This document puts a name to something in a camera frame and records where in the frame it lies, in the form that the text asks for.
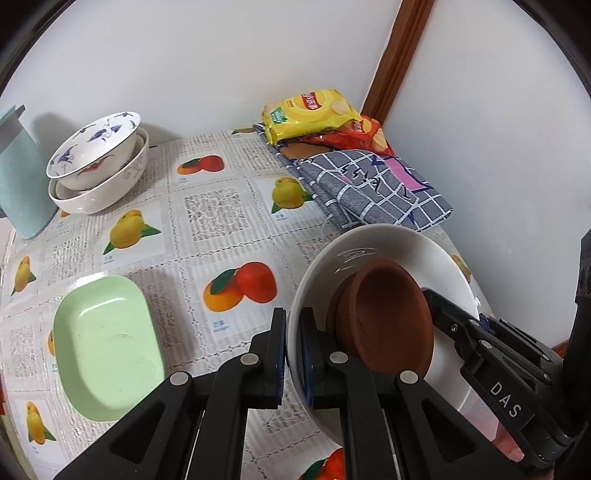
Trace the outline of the right hand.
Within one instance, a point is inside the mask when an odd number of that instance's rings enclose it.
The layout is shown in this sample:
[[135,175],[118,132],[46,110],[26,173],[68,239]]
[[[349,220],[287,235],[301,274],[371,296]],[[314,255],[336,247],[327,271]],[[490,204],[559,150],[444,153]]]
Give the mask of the right hand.
[[514,462],[520,462],[524,458],[522,450],[501,423],[497,425],[496,435],[492,443]]

